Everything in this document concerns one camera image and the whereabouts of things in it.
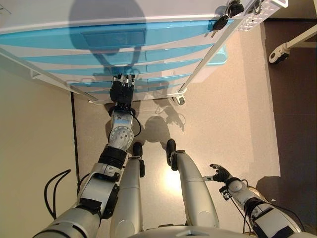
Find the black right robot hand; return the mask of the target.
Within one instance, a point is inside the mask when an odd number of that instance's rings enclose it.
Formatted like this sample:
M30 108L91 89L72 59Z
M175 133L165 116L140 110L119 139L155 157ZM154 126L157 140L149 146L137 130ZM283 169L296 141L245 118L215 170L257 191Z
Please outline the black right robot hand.
M230 178L232 178L231 173L221 165L210 164L210 167L215 169L215 174L213 176L204 176L204 181L216 181L226 183Z

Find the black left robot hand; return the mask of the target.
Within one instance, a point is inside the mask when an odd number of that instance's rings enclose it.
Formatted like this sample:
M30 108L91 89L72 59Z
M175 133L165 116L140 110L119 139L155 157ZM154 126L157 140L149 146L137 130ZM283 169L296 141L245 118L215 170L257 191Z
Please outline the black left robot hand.
M129 111L131 109L135 85L135 75L115 75L112 79L109 91L110 99L115 103L115 107Z

